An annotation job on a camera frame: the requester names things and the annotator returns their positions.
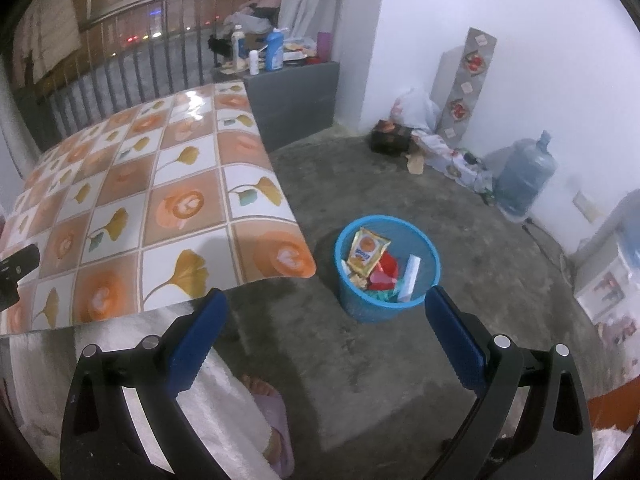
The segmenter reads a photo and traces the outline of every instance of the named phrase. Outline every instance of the blue trash basket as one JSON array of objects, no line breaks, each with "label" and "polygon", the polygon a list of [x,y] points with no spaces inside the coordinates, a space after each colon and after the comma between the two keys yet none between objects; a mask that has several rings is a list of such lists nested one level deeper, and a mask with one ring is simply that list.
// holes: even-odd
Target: blue trash basket
[{"label": "blue trash basket", "polygon": [[[418,278],[410,301],[405,303],[379,301],[358,290],[349,281],[342,269],[342,260],[346,260],[349,256],[353,237],[361,227],[391,240],[387,251],[398,260],[401,277],[409,256],[414,254],[420,258]],[[338,292],[340,305],[347,314],[363,323],[392,319],[405,309],[424,304],[424,295],[427,290],[440,281],[440,257],[431,240],[409,222],[393,216],[365,216],[347,225],[335,243],[334,260],[340,276]]]}]

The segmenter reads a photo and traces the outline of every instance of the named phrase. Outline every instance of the foot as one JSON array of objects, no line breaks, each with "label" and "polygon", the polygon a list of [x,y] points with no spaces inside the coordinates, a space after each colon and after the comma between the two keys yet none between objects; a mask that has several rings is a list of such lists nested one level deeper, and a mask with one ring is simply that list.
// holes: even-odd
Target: foot
[{"label": "foot", "polygon": [[[276,389],[269,383],[258,379],[257,377],[249,377],[247,374],[244,374],[240,378],[240,381],[244,384],[244,387],[254,395],[266,395],[269,397],[276,396]],[[271,465],[280,460],[280,456],[282,455],[282,436],[275,428],[271,428],[269,445],[262,455]]]}]

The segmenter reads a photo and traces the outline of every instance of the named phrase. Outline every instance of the screw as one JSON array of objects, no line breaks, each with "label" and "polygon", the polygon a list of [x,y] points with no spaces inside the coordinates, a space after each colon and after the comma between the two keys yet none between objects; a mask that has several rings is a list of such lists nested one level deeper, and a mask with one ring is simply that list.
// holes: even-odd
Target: screw
[{"label": "screw", "polygon": [[494,337],[494,343],[500,348],[509,348],[511,346],[511,339],[505,335],[497,335]]},{"label": "screw", "polygon": [[96,345],[87,345],[82,350],[82,355],[84,357],[91,357],[98,351],[98,347]]},{"label": "screw", "polygon": [[148,335],[142,340],[142,348],[152,350],[160,344],[160,338],[157,335]]},{"label": "screw", "polygon": [[569,355],[569,348],[567,345],[560,343],[556,345],[556,352],[558,352],[562,357],[567,357]]}]

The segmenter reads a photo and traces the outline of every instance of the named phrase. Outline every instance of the electrical outlet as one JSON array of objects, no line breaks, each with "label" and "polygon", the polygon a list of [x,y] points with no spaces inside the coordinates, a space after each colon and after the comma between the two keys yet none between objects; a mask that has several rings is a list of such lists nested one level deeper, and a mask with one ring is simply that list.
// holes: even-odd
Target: electrical outlet
[{"label": "electrical outlet", "polygon": [[581,191],[575,194],[574,205],[578,208],[578,211],[587,219],[587,222],[593,224],[599,217],[602,216],[601,211],[593,200],[587,198]]}]

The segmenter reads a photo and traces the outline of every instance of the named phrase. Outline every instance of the blue gripper pad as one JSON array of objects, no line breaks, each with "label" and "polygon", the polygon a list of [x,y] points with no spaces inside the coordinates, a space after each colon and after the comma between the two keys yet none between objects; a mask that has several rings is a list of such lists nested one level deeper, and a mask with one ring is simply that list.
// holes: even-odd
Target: blue gripper pad
[{"label": "blue gripper pad", "polygon": [[427,320],[445,351],[462,386],[481,396],[486,388],[486,357],[478,348],[439,287],[431,287],[424,299]]},{"label": "blue gripper pad", "polygon": [[167,393],[172,397],[191,388],[204,359],[222,332],[228,304],[225,295],[216,291],[204,298],[205,304],[194,312],[195,320],[167,359]]}]

